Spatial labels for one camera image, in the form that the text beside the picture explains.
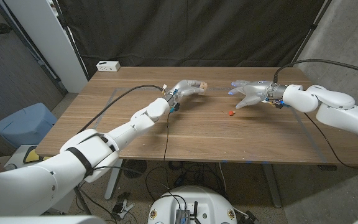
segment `table leg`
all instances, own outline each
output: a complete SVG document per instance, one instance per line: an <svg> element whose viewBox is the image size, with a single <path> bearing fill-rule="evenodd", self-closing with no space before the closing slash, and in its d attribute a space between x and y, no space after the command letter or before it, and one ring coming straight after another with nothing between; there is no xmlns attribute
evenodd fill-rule
<svg viewBox="0 0 358 224"><path fill-rule="evenodd" d="M278 191L276 178L274 176L273 165L271 164L261 164L261 165L264 170L268 187L270 189L270 194L272 195L273 206L275 208L281 208L282 203L280 198L280 192Z"/></svg>
<svg viewBox="0 0 358 224"><path fill-rule="evenodd" d="M114 166L120 167L121 164L122 164L122 159L119 159L114 164ZM118 174L119 174L119 169L112 169L111 174L110 174L109 183L107 184L106 193L104 194L104 198L106 200L109 200L112 196L112 191L114 190L114 187L116 186Z"/></svg>

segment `black strap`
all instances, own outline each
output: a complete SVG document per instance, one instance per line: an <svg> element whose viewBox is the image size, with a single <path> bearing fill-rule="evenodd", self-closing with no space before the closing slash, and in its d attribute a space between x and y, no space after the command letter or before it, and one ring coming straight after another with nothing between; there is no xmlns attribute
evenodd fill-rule
<svg viewBox="0 0 358 224"><path fill-rule="evenodd" d="M92 175L93 174L93 168L91 163L87 160L87 158L84 156L84 154L82 154L82 152L80 152L77 148L75 147L69 147L68 149L66 149L66 151L70 151L71 153L74 154L74 156L77 157L78 160L80 160L80 162L84 165L85 169L86 169L86 173L85 173L85 177Z"/></svg>

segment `blue bin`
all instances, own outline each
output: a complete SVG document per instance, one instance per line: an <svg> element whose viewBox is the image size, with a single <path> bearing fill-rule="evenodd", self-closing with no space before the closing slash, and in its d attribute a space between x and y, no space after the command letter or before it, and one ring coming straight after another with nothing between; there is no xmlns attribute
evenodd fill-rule
<svg viewBox="0 0 358 224"><path fill-rule="evenodd" d="M44 104L37 103L0 120L0 135L16 148L39 144L56 121Z"/></svg>

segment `white power strip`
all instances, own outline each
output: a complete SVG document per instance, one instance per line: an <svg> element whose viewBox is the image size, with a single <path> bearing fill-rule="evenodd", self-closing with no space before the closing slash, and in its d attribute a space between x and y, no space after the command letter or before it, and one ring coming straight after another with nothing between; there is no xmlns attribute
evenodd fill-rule
<svg viewBox="0 0 358 224"><path fill-rule="evenodd" d="M119 62L115 61L100 61L96 67L98 68L98 71L101 72L116 72L121 66Z"/></svg>

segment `wire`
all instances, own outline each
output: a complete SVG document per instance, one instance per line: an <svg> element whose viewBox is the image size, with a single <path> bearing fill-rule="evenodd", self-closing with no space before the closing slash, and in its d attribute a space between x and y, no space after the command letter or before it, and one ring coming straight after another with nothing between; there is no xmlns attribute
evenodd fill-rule
<svg viewBox="0 0 358 224"><path fill-rule="evenodd" d="M131 171L131 172L135 172L137 174L143 174L142 172L139 172L139 171L134 170L134 169L130 169L130 168L126 168L126 167L118 167L118 166L101 166L101 167L93 168L92 170L98 170L98 169L103 169L103 168L122 169L122 170L128 170L128 171ZM156 182L158 182L159 184L161 184L165 188L170 189L169 187L167 187L165 184L161 183L160 181L158 181L158 180L156 180L154 178L151 178L151 177L149 177L149 178L154 180L154 181L156 181Z"/></svg>
<svg viewBox="0 0 358 224"><path fill-rule="evenodd" d="M115 222L114 220L105 220L105 222Z"/></svg>
<svg viewBox="0 0 358 224"><path fill-rule="evenodd" d="M333 64L333 65L339 65L342 67L346 67L346 68L351 68L354 70L358 71L358 67L354 66L354 65L349 65L346 63L341 63L341 62L335 62L332 60L325 60L325 59L305 59L305 60L299 60L296 62L292 62L292 63L288 63L286 65L281 66L275 73L274 73L274 78L273 78L273 82L277 83L278 82L278 73L283 70L284 68L290 67L292 65L298 64L298 63L303 63L303 62L321 62L321 63L329 63L329 64Z"/></svg>
<svg viewBox="0 0 358 224"><path fill-rule="evenodd" d="M319 132L321 133L321 135L325 138L326 142L328 143L328 146L331 148L332 152L334 153L334 156L336 157L336 159L344 166L346 167L349 167L349 168L353 168L353 169L358 169L358 167L355 167L355 166L350 166L350 165L347 165L345 163L343 163L339 158L338 156L336 155L331 143L329 143L326 135L323 133L323 131L317 126L317 124L309 117L309 115L307 115L306 113L304 113L308 118L309 120L316 126L316 128L319 130Z"/></svg>
<svg viewBox="0 0 358 224"><path fill-rule="evenodd" d="M134 214L132 214L131 212L128 212L130 215L132 215L132 217L134 217L134 220L135 220L135 222L136 222L136 224L137 224L137 220L136 220L136 217L134 216Z"/></svg>
<svg viewBox="0 0 358 224"><path fill-rule="evenodd" d="M78 205L78 196L75 196L75 204L77 205L78 209L80 209L82 212L84 212L84 210Z"/></svg>
<svg viewBox="0 0 358 224"><path fill-rule="evenodd" d="M171 193L171 191L168 190L168 193L178 202L179 210L181 210L181 208L180 208L180 203L179 203L178 199Z"/></svg>
<svg viewBox="0 0 358 224"><path fill-rule="evenodd" d="M180 198L184 201L184 203L185 203L185 210L187 209L187 203L186 203L185 199L184 199L182 196L180 196L180 195L170 194L170 195L161 196L160 198L171 197L171 196L172 196L172 197L180 197Z"/></svg>
<svg viewBox="0 0 358 224"><path fill-rule="evenodd" d="M158 169L158 168L163 168L163 169L165 169L165 176L166 176L166 178L167 178L167 185L168 185L168 187L165 186L165 185L163 185L163 184L162 184L162 185L163 185L164 187L166 187L166 188L168 189L168 191L171 189L171 188L169 187L169 183L168 183L168 171L167 171L167 169L166 169L165 167L160 166L160 167L156 167L156 168L150 170L149 173L147 173L146 178L145 178L144 181L145 181L145 184L146 184L147 192L148 192L149 195L152 197L153 202L155 202L155 199L154 199L154 197L153 197L153 195L152 195L152 193L151 193L151 191L150 191L150 189L149 189L149 185L147 184L147 178L152 179L151 177L149 177L150 173L153 172L154 170Z"/></svg>
<svg viewBox="0 0 358 224"><path fill-rule="evenodd" d="M190 183L198 184L198 185L207 187L209 189L212 189L212 190L220 193L226 199L228 199L227 193L224 190L223 181L220 178L220 176L217 175L217 172L214 172L214 170L212 170L212 168L209 165L205 164L204 162L202 162L201 164L202 164L203 170L201 170L201 167L200 167L199 163L196 163L196 162L186 163L186 162L184 162L183 165L191 165L191 166L188 167L188 168L182 166L181 175L184 177L185 180L189 181ZM194 172L193 180L191 180L191 179L189 179L187 177L187 173L191 173L191 172ZM209 185L204 183L204 180L209 180L210 179L210 178L205 178L204 177L204 175L207 174L207 173L210 173L215 177L217 188L214 188L214 187L209 186Z"/></svg>
<svg viewBox="0 0 358 224"><path fill-rule="evenodd" d="M241 213L241 214L245 215L245 216L246 216L246 218L248 218L248 217L249 217L249 216L248 216L248 214L246 214L245 212L240 211L238 208L235 208L234 206L233 206L233 209L234 209L235 211L237 211L237 212L239 212L239 213Z"/></svg>
<svg viewBox="0 0 358 224"><path fill-rule="evenodd" d="M143 88L143 87L153 87L153 88L157 88L160 91L163 91L163 89L159 86L156 85L140 85L134 88L131 88L130 90L126 91L125 93L123 93L121 96L118 96L115 100L113 100L111 103L109 103L105 108L103 108L103 110L101 110L94 118L92 118L85 126L83 126L80 131L84 131L93 121L95 121L98 117L100 117L111 105L113 105L117 100L121 99L123 96L125 96L126 94L138 89L138 88Z"/></svg>
<svg viewBox="0 0 358 224"><path fill-rule="evenodd" d="M175 94L172 94L171 98L169 98L169 100L167 100L167 102L169 102L170 100L172 100L173 96L175 96Z"/></svg>
<svg viewBox="0 0 358 224"><path fill-rule="evenodd" d="M222 165L221 165L221 163L219 163L219 168L220 168L220 170L221 170L221 174L222 174L222 178L223 178L223 183L224 183L224 191L227 193L226 181L224 180L224 175L223 175L223 171L222 171Z"/></svg>
<svg viewBox="0 0 358 224"><path fill-rule="evenodd" d="M167 143L165 144L165 152L164 152L164 161L165 161L165 155L167 153L167 147L168 147L168 135L169 135L169 116L171 115L171 113L168 114L167 117Z"/></svg>
<svg viewBox="0 0 358 224"><path fill-rule="evenodd" d="M112 215L111 212L109 212L109 210L107 210L106 208L104 208L104 207L103 207L102 205L100 205L98 202L95 202L95 201L94 201L91 197L89 197L89 196L85 193L85 191L82 190L81 188L78 188L78 190L80 190L80 192L83 193L83 194L85 195L85 197L86 197L87 199L89 199L92 203L94 203L95 205L97 205L98 207L100 207L100 208L102 208L104 211L106 211L106 212L111 216L111 218L113 218L114 221L117 223L116 218Z"/></svg>

